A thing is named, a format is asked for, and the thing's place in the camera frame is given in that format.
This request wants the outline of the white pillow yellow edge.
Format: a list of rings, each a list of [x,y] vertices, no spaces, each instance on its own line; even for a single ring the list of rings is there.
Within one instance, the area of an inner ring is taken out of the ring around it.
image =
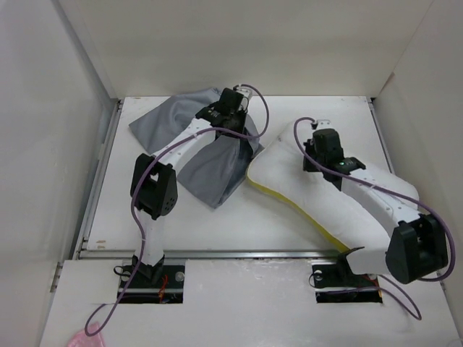
[[[360,203],[326,181],[322,173],[304,171],[303,159],[294,139],[294,123],[290,122],[252,160],[247,180],[300,212],[334,249],[386,250],[390,238],[383,226]]]

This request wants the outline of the grey pillowcase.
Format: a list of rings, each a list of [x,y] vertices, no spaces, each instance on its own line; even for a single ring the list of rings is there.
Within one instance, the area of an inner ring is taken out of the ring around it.
[[[243,134],[215,126],[215,103],[222,90],[209,88],[175,95],[129,124],[144,150],[152,155],[178,141],[195,121],[202,121],[212,132],[204,136],[205,147],[185,159],[177,169],[177,181],[194,197],[211,208],[221,206],[244,181],[247,167],[263,149],[258,129],[247,113]]]

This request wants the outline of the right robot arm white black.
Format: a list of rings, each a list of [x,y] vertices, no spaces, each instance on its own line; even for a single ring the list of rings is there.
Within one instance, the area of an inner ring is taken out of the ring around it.
[[[431,273],[453,269],[454,243],[442,219],[415,198],[378,185],[363,162],[345,156],[335,129],[315,130],[304,147],[304,171],[322,173],[387,232],[389,242],[380,248],[379,257],[397,281],[431,281]]]

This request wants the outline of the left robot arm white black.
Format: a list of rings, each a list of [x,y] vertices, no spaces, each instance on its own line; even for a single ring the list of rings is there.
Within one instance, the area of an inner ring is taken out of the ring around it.
[[[130,188],[131,214],[141,245],[132,256],[139,281],[161,281],[162,227],[183,186],[213,209],[244,181],[260,149],[258,131],[247,113],[252,90],[244,85],[175,95],[129,126],[144,153],[135,161]]]

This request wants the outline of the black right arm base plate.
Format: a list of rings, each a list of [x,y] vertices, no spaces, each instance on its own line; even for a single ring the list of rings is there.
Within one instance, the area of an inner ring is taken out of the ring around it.
[[[345,273],[334,263],[315,263],[310,276],[318,304],[382,304],[378,281],[367,275]]]

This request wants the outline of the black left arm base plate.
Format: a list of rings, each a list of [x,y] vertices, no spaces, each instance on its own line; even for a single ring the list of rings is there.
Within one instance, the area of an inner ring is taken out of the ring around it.
[[[116,298],[123,293],[120,304],[182,304],[184,301],[185,264],[164,265],[153,278],[137,272],[126,291],[126,282],[132,274],[131,265],[117,265],[119,276]]]

